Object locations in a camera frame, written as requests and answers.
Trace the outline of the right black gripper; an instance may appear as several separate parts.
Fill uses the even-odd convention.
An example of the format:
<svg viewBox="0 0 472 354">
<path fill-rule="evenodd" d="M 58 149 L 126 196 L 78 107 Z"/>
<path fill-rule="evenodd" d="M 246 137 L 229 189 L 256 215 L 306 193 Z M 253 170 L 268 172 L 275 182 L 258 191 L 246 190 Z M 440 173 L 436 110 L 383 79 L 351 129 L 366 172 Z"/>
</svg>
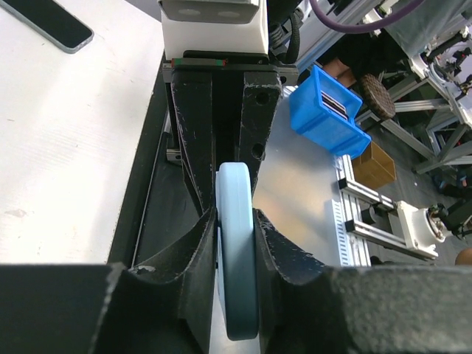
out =
<svg viewBox="0 0 472 354">
<path fill-rule="evenodd" d="M 180 148 L 184 182 L 197 213 L 214 205 L 212 74 L 245 72 L 237 160 L 256 181 L 265 156 L 282 86 L 297 84 L 297 67 L 274 56 L 239 52 L 187 50 L 182 58 L 164 59 L 164 82 L 170 83 L 170 119 Z"/>
</svg>

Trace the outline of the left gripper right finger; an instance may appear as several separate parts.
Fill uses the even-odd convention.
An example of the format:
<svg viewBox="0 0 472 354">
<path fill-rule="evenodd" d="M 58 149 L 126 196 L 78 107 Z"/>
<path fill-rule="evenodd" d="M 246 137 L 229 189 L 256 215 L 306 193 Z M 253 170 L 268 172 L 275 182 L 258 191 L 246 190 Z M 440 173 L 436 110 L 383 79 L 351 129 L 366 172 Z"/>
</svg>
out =
<svg viewBox="0 0 472 354">
<path fill-rule="evenodd" d="M 253 215 L 263 353 L 471 351 L 470 267 L 330 267 Z"/>
</svg>

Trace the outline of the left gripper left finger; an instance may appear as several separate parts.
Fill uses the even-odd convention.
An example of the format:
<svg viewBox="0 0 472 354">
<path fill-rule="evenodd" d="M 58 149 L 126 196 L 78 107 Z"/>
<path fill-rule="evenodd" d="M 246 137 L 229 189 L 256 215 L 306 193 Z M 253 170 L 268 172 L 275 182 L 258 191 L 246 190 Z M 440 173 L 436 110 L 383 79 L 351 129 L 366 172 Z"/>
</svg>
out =
<svg viewBox="0 0 472 354">
<path fill-rule="evenodd" d="M 126 268 L 3 265 L 3 353 L 207 353 L 215 281 L 215 212 Z"/>
</svg>

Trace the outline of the blue case smartphone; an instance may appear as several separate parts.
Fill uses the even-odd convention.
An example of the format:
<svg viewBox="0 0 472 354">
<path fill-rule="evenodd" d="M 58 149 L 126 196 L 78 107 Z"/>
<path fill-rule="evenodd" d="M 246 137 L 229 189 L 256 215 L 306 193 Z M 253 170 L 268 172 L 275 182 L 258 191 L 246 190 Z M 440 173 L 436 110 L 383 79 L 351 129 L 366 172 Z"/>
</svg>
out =
<svg viewBox="0 0 472 354">
<path fill-rule="evenodd" d="M 232 341 L 254 339 L 259 328 L 254 219 L 249 169 L 225 162 L 216 174 L 218 295 Z"/>
</svg>

